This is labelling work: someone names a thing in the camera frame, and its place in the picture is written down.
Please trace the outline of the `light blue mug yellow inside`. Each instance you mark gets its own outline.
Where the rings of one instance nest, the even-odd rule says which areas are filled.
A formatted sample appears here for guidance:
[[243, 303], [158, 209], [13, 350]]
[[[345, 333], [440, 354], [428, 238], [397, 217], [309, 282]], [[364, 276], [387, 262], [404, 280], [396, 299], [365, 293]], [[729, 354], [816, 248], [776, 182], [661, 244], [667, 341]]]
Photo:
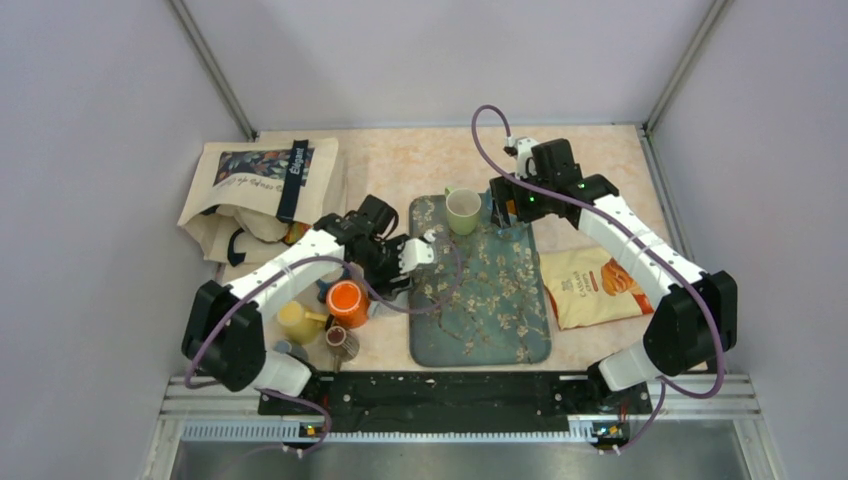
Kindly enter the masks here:
[[519, 241], [525, 236], [529, 225], [518, 220], [513, 199], [509, 198], [505, 201], [504, 209], [501, 209], [493, 199], [490, 189], [485, 191], [483, 199], [486, 211], [484, 216], [492, 225], [497, 238], [503, 241]]

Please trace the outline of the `orange mug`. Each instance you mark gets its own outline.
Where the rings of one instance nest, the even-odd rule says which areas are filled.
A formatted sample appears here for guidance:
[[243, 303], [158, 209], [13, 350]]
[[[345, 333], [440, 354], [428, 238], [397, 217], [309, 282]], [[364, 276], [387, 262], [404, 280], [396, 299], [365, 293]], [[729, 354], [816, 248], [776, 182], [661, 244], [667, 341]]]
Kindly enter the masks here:
[[369, 305], [367, 293], [353, 280], [335, 283], [326, 296], [326, 306], [335, 322], [346, 329], [356, 329], [367, 322]]

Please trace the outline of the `light green mug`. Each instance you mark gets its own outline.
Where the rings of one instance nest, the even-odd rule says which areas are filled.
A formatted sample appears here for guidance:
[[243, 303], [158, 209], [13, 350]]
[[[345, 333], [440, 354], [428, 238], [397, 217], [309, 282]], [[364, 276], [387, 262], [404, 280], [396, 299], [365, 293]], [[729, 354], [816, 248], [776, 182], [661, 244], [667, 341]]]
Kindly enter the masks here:
[[479, 224], [482, 210], [480, 195], [467, 188], [446, 187], [445, 208], [450, 230], [460, 236], [471, 234]]

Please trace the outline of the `pale grey mug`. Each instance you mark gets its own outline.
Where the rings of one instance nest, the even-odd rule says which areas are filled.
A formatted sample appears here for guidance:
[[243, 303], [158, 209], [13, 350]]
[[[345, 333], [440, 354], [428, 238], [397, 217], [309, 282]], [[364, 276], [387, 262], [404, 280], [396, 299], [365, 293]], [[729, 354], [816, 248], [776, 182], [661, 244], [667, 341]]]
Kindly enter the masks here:
[[386, 303], [378, 301], [376, 299], [372, 300], [368, 307], [367, 313], [370, 319], [375, 319], [404, 313], [407, 307], [408, 294], [406, 292], [402, 292], [398, 294], [393, 300], [390, 300]]

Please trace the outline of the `dark blue mug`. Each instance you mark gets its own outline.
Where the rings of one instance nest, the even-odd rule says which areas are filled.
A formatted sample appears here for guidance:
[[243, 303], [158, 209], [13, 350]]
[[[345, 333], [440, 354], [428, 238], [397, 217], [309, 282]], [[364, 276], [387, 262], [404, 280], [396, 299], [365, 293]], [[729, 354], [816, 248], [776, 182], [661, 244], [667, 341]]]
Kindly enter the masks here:
[[335, 281], [325, 281], [325, 280], [322, 280], [322, 279], [319, 279], [315, 282], [315, 285], [318, 289], [316, 299], [319, 303], [321, 303], [321, 304], [326, 303], [329, 291], [333, 287], [334, 284], [335, 284]]

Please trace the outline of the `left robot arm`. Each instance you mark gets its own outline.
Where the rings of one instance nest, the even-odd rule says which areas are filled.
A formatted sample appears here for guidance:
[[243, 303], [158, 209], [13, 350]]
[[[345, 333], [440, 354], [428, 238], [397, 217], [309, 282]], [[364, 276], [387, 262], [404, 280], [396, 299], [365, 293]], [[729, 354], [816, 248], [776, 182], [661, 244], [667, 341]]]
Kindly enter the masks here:
[[435, 260], [433, 233], [385, 238], [397, 212], [369, 195], [356, 210], [320, 218], [301, 239], [261, 267], [226, 284], [214, 280], [196, 292], [181, 342], [190, 360], [184, 384], [197, 389], [197, 372], [231, 392], [246, 388], [282, 393], [297, 413], [319, 404], [313, 369], [267, 348], [264, 330], [278, 312], [322, 277], [344, 268], [371, 297], [390, 306], [409, 289], [410, 274]]

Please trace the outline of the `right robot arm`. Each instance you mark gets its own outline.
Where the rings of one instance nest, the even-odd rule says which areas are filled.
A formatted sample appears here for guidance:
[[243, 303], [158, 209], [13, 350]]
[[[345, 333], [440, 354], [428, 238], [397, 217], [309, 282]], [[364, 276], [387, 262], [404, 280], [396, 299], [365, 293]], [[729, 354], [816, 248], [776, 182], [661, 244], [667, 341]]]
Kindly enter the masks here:
[[495, 218], [512, 225], [548, 215], [566, 219], [605, 249], [642, 289], [654, 313], [642, 338], [593, 364], [586, 385], [589, 404], [612, 412], [627, 388], [670, 380], [702, 363], [713, 362], [716, 380], [703, 397], [724, 383], [726, 352], [737, 336], [738, 287], [725, 271], [709, 273], [683, 257], [632, 211], [605, 176], [583, 174], [571, 144], [559, 138], [539, 142], [508, 134], [504, 151], [515, 161], [508, 173], [497, 167], [491, 180]]

